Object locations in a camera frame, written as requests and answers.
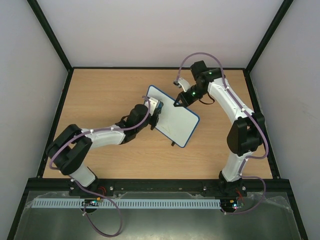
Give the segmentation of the blue whiteboard eraser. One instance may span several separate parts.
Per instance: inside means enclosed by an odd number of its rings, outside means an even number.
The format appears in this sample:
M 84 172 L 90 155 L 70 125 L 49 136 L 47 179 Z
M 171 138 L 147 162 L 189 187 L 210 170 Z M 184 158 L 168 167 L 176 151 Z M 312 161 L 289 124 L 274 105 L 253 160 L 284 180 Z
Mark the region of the blue whiteboard eraser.
M 162 101 L 159 101 L 156 109 L 157 109 L 158 111 L 160 111 L 160 110 L 162 109 L 162 107 L 163 107 L 163 102 L 162 102 Z

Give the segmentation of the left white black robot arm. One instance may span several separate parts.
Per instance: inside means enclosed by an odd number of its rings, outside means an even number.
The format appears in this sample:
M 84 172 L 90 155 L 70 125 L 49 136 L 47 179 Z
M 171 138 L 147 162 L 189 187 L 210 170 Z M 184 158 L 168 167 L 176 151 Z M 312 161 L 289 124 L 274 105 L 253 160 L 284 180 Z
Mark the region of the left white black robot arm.
M 46 149 L 46 155 L 50 158 L 49 167 L 69 176 L 82 188 L 105 195 L 106 190 L 99 186 L 98 177 L 84 163 L 88 152 L 108 145 L 126 144 L 148 125 L 153 130 L 159 121 L 162 107 L 161 101 L 156 103 L 152 99 L 150 106 L 147 102 L 137 104 L 129 115 L 106 128 L 85 129 L 70 124 Z

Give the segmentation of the small blue-framed whiteboard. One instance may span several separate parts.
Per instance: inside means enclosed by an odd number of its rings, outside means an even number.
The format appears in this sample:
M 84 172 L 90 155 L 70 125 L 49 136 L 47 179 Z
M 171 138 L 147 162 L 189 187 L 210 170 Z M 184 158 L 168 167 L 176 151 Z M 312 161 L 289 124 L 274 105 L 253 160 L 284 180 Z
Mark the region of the small blue-framed whiteboard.
M 174 107 L 175 100 L 154 85 L 148 87 L 146 96 L 163 102 L 159 121 L 155 127 L 173 143 L 184 148 L 200 122 L 200 117 L 185 107 Z

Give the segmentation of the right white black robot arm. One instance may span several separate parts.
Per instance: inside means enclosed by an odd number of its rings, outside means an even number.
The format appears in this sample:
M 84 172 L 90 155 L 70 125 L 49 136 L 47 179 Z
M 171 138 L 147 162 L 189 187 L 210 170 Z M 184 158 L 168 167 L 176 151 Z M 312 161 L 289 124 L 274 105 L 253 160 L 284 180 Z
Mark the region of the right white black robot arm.
M 265 142 L 262 113 L 255 113 L 247 107 L 229 85 L 222 69 L 209 69 L 204 61 L 191 65 L 190 71 L 195 84 L 190 85 L 184 78 L 177 76 L 174 85 L 182 89 L 174 101 L 174 107 L 188 107 L 201 101 L 204 95 L 218 102 L 231 122 L 227 135 L 230 150 L 225 167 L 219 173 L 218 191 L 226 197 L 244 194 L 243 169 L 253 153 Z

